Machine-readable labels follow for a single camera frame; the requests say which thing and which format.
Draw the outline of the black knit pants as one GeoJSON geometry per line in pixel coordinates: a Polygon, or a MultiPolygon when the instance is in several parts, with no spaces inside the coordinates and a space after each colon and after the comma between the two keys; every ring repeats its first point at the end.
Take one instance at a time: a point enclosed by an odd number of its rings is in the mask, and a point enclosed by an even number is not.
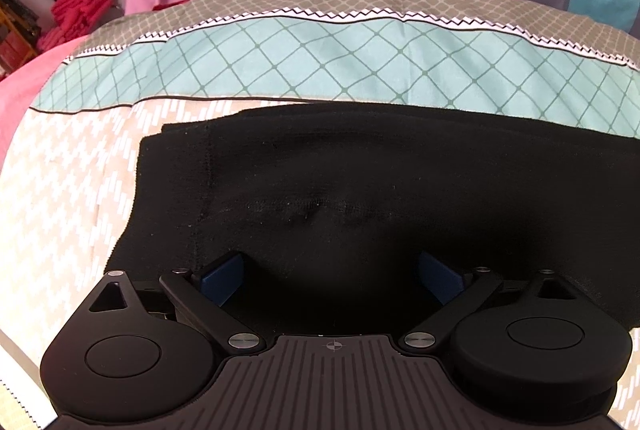
{"type": "Polygon", "coordinates": [[[140,144],[108,269],[147,281],[231,251],[294,314],[422,300],[422,261],[568,278],[639,324],[639,143],[539,120],[393,104],[286,104],[167,124],[140,144]]]}

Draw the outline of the patterned teal beige quilt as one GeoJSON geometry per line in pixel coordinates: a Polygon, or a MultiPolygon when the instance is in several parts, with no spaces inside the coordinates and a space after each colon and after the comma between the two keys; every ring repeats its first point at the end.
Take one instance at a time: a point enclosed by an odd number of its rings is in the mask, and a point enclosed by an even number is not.
{"type": "Polygon", "coordinates": [[[187,0],[88,35],[32,109],[47,151],[1,169],[6,429],[628,429],[639,324],[549,268],[500,288],[435,352],[400,338],[440,303],[369,319],[270,305],[242,260],[224,310],[262,335],[224,353],[176,320],[160,276],[107,261],[140,144],[167,124],[286,104],[393,104],[539,120],[639,142],[639,43],[526,0],[187,0]]]}

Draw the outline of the pink bed sheet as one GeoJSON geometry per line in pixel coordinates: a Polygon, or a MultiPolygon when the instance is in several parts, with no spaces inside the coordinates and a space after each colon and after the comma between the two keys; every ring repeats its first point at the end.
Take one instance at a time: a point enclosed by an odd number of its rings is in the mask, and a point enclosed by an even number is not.
{"type": "Polygon", "coordinates": [[[53,137],[52,116],[32,109],[32,104],[52,75],[88,35],[56,46],[1,81],[1,168],[9,163],[10,172],[34,162],[37,153],[48,150],[53,137]]]}

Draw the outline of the red folded clothes left stack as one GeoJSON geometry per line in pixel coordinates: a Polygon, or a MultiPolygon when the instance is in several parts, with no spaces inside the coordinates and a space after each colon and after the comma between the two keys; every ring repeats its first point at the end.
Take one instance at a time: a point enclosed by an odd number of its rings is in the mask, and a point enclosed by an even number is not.
{"type": "Polygon", "coordinates": [[[54,27],[41,35],[38,52],[89,34],[115,4],[116,0],[56,0],[51,7],[54,27]]]}

